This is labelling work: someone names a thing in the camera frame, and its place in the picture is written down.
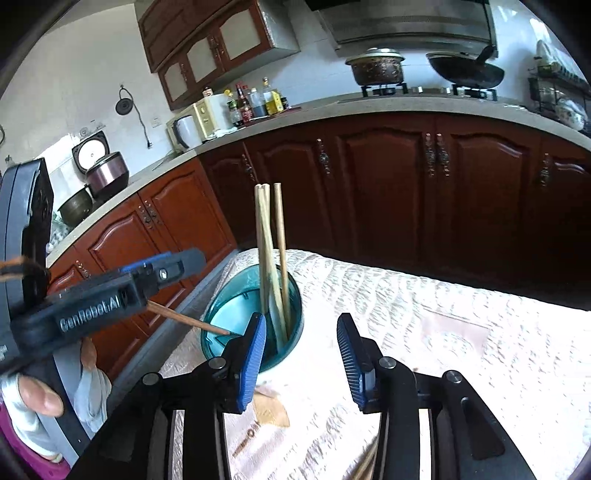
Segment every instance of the wooden cabinet door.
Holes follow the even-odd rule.
[[[155,229],[176,251],[198,248],[207,266],[197,284],[234,248],[236,242],[198,159],[153,181],[139,192]]]
[[[439,267],[462,278],[521,278],[522,213],[541,134],[509,122],[439,115]]]
[[[256,246],[254,186],[258,183],[246,148],[234,142],[199,155],[217,201],[241,249]]]
[[[256,0],[238,3],[216,21],[216,26],[215,36],[226,70],[271,48]]]
[[[425,148],[433,129],[432,115],[414,113],[356,115],[322,126],[334,133],[335,170],[354,262],[415,271],[426,190],[434,184]]]
[[[178,251],[163,238],[137,194],[114,208],[76,242],[103,271],[124,267],[167,251]],[[175,308],[189,294],[188,280],[160,290],[151,300]],[[164,321],[149,312],[140,315],[140,325],[149,336]]]
[[[185,52],[178,52],[166,62],[158,71],[158,77],[171,110],[190,103],[190,96],[196,93],[197,85]]]
[[[225,71],[217,40],[211,29],[206,29],[192,38],[183,51],[196,83],[194,90],[200,98],[204,87]]]
[[[154,0],[138,21],[150,70],[156,72],[203,20],[192,0]]]
[[[284,128],[245,141],[261,183],[281,183],[287,248],[337,255],[334,171],[320,122]]]
[[[79,252],[75,247],[70,247],[58,258],[50,267],[50,271],[51,282],[47,290],[48,294],[71,287],[90,278],[91,275],[102,273],[97,263],[89,257],[84,257],[83,252]],[[125,319],[96,332],[91,337],[96,347],[96,365],[111,380],[119,375],[122,368],[148,338],[137,325],[137,321],[142,320],[138,316]]]
[[[524,219],[530,278],[555,290],[589,284],[591,153],[545,135],[535,166]]]

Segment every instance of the countertop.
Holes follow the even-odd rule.
[[[244,140],[253,135],[288,127],[315,120],[322,120],[336,116],[360,115],[363,113],[377,112],[441,112],[441,113],[463,113],[465,115],[485,116],[508,122],[513,122],[527,127],[548,132],[549,134],[562,137],[580,147],[591,151],[591,138],[562,125],[558,122],[545,118],[541,115],[528,112],[515,105],[502,102],[491,102],[489,100],[478,100],[463,97],[442,97],[418,94],[404,95],[389,98],[367,98],[352,101],[359,98],[360,94],[343,95],[340,97],[327,98],[309,102],[301,105],[301,110],[281,115],[277,118],[242,128],[224,137],[209,141],[194,150],[190,150],[172,159],[163,159],[149,167],[141,170],[132,176],[129,186],[118,193],[111,200],[106,202],[80,225],[74,228],[69,235],[57,245],[46,259],[47,267],[50,267],[74,242],[80,238],[91,226],[109,213],[121,202],[145,187],[148,183],[164,175],[173,168],[178,167],[196,155],[200,155],[214,148]]]

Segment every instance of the teal container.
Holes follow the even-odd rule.
[[[281,271],[278,267],[277,270],[278,276],[281,278]],[[289,279],[291,318],[294,323],[293,331],[287,343],[279,352],[269,350],[269,343],[274,344],[274,342],[267,341],[268,345],[265,347],[260,372],[265,372],[284,360],[300,340],[304,329],[304,321],[301,316],[300,289],[291,274],[288,273],[287,275]],[[246,331],[251,315],[261,311],[260,285],[258,265],[252,265],[242,270],[232,277],[218,292],[205,312],[203,321],[231,332],[243,334]],[[268,334],[273,335],[273,330],[268,328]],[[201,349],[207,359],[221,356],[223,352],[224,346],[216,340],[216,337],[217,334],[215,333],[203,330],[201,332]]]

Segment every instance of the metal pot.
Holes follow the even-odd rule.
[[[467,53],[428,53],[431,67],[448,82],[473,89],[494,88],[505,78],[505,71],[491,63],[481,63]]]
[[[89,216],[92,210],[92,198],[86,191],[86,186],[68,198],[64,204],[58,208],[61,219],[69,227],[78,226],[82,220]]]
[[[86,180],[92,196],[107,201],[117,195],[129,183],[129,170],[120,152],[100,158],[86,172]]]
[[[404,57],[391,48],[370,48],[345,62],[351,66],[357,85],[389,85],[402,83],[401,62]]]

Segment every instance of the white wall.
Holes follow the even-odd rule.
[[[505,79],[497,87],[498,93],[521,103],[529,103],[527,70],[534,66],[537,41],[548,40],[566,50],[552,33],[545,34],[543,24],[520,1],[490,2],[499,48],[499,58],[492,63],[505,70]],[[350,67],[331,47],[325,31],[304,0],[287,0],[287,5],[301,52],[251,72],[242,81],[249,87],[259,87],[262,78],[269,77],[273,87],[278,88],[292,105],[330,95],[359,92]],[[426,51],[401,50],[401,53],[406,58],[402,65],[409,86],[449,86],[449,82],[429,65]]]
[[[135,111],[115,112],[121,83],[139,107],[154,144],[150,150]],[[152,128],[156,116],[162,125]],[[63,143],[75,144],[81,128],[103,123],[111,151],[123,154],[133,175],[171,150],[165,131],[171,117],[158,76],[148,68],[133,4],[98,12],[45,35],[18,69],[0,100],[7,136],[0,168],[7,155],[27,161],[67,134],[73,138]]]

